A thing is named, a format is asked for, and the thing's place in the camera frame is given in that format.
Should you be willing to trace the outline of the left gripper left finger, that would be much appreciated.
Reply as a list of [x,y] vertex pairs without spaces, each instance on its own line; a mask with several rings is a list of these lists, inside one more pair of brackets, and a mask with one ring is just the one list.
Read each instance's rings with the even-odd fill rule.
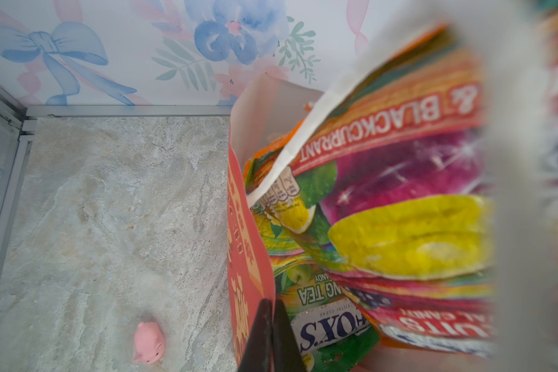
[[269,372],[272,355],[273,307],[270,299],[262,299],[246,343],[238,372]]

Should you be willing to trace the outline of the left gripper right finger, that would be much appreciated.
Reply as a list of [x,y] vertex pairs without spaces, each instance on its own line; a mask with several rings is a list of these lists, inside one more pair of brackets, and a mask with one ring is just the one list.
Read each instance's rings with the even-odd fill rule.
[[272,347],[275,372],[306,372],[287,309],[280,299],[274,306]]

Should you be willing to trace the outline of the green Fox's candy bag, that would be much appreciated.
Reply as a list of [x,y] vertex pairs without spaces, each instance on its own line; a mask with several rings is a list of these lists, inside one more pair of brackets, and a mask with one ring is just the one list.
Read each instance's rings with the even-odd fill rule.
[[264,212],[253,217],[307,370],[351,370],[378,344],[378,332],[286,229]]

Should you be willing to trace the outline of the orange Fox's candy bag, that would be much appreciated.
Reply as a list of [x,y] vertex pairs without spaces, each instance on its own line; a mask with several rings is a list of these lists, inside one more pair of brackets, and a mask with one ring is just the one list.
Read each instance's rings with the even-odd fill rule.
[[312,118],[247,162],[246,189],[381,333],[488,355],[484,124],[475,53],[405,1]]

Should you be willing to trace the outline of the red paper gift bag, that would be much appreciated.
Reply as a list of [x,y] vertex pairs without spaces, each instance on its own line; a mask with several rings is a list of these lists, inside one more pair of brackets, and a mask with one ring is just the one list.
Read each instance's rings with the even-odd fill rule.
[[[485,163],[493,184],[487,225],[494,251],[491,353],[423,349],[387,337],[308,255],[380,336],[354,368],[558,371],[558,1],[431,2],[436,19],[475,53],[483,74]],[[272,301],[274,320],[278,299],[270,256],[253,214],[264,212],[279,221],[255,206],[246,189],[247,162],[310,120],[322,96],[356,72],[375,38],[324,93],[263,75],[248,85],[232,109],[227,274],[238,366],[260,301]]]

